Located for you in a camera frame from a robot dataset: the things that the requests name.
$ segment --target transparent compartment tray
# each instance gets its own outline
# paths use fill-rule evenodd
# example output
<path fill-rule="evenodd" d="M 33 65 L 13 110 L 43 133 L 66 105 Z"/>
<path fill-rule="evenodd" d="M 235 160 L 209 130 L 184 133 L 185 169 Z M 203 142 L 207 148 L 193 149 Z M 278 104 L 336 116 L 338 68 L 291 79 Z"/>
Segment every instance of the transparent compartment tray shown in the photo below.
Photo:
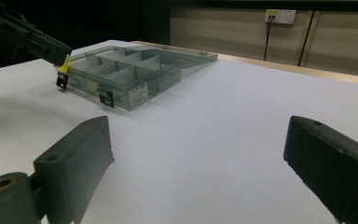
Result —
<path fill-rule="evenodd" d="M 203 51 L 108 46 L 71 56 L 68 85 L 133 110 L 181 81 L 181 69 L 217 60 Z"/>

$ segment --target power socket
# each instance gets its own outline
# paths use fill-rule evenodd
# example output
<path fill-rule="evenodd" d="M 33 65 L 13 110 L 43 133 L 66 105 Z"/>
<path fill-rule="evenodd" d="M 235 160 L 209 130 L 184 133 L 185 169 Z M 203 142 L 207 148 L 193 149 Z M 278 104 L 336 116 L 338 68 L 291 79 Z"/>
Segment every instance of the power socket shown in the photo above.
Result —
<path fill-rule="evenodd" d="M 278 23 L 293 24 L 295 22 L 296 11 L 282 9 Z"/>
<path fill-rule="evenodd" d="M 266 11 L 266 18 L 264 19 L 265 22 L 271 21 L 272 23 L 278 23 L 280 19 L 281 11 L 279 9 L 267 9 Z"/>

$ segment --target white table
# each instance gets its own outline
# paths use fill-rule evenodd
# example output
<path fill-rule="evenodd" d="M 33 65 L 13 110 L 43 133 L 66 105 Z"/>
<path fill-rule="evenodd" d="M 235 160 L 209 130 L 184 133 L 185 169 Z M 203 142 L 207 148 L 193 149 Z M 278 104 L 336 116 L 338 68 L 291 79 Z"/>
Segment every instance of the white table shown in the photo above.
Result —
<path fill-rule="evenodd" d="M 135 44 L 73 55 L 106 45 Z M 0 175 L 32 174 L 77 124 L 108 116 L 116 163 L 82 224 L 335 223 L 282 154 L 293 115 L 358 141 L 358 84 L 219 59 L 129 112 L 55 80 L 42 60 L 0 68 Z"/>

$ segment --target wall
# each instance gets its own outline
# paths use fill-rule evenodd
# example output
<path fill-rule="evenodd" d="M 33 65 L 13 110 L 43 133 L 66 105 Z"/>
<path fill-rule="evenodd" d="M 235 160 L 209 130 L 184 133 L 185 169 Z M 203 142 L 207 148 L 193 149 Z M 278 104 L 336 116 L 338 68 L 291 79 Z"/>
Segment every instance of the wall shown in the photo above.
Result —
<path fill-rule="evenodd" d="M 263 60 L 265 13 L 265 9 L 173 7 L 171 45 Z M 267 61 L 358 76 L 358 12 L 320 12 L 312 17 L 313 35 L 304 43 L 310 18 L 311 11 L 298 11 L 293 25 L 273 25 Z M 300 58 L 304 46 L 308 48 Z"/>

